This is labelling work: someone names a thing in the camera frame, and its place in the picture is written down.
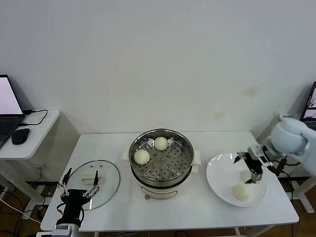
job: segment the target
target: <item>laptop screen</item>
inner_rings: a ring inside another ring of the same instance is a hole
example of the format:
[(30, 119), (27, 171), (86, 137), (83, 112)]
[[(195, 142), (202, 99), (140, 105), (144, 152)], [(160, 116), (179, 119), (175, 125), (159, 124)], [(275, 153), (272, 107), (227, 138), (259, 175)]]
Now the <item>laptop screen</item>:
[(0, 115), (21, 114), (21, 108), (15, 98), (8, 78), (0, 76)]

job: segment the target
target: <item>perforated steamer tray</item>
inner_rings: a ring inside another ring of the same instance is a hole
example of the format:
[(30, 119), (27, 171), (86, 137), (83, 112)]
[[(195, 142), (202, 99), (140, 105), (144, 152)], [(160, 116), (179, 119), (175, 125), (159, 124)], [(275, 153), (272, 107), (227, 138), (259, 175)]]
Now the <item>perforated steamer tray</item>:
[[(166, 150), (159, 151), (155, 148), (157, 137), (168, 140)], [(137, 150), (146, 150), (150, 155), (149, 162), (137, 164), (133, 158)], [(190, 174), (194, 150), (182, 134), (168, 129), (155, 129), (136, 138), (130, 146), (128, 156), (132, 172), (140, 182), (149, 187), (165, 189), (178, 185)]]

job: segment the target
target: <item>white wall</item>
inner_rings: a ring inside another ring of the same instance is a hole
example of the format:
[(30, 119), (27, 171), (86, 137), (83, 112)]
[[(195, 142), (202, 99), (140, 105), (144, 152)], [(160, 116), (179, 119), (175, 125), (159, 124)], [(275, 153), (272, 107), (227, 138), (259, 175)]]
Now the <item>white wall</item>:
[(316, 1), (0, 0), (0, 73), (80, 133), (252, 130), (300, 112)]

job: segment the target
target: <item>computer mouse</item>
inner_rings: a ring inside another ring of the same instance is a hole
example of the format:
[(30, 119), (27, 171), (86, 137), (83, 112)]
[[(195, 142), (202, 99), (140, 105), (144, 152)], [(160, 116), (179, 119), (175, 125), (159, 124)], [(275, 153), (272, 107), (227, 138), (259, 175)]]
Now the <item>computer mouse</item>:
[(25, 141), (28, 139), (29, 133), (30, 133), (29, 128), (23, 128), (23, 129), (14, 131), (11, 136), (12, 143), (14, 145), (20, 145), (22, 143), (25, 143)]

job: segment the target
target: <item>steamer pot handle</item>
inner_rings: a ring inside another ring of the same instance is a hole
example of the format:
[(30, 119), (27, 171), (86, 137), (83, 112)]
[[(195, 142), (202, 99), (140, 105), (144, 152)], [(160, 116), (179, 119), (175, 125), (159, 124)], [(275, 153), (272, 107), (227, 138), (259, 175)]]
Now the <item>steamer pot handle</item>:
[(194, 150), (194, 156), (191, 163), (193, 173), (198, 172), (198, 165), (201, 165), (201, 152), (198, 150)]
[(123, 156), (122, 156), (122, 160), (124, 162), (124, 164), (126, 165), (130, 165), (129, 163), (129, 158), (128, 158), (128, 152), (129, 152), (129, 147), (127, 147), (124, 152), (123, 152)]

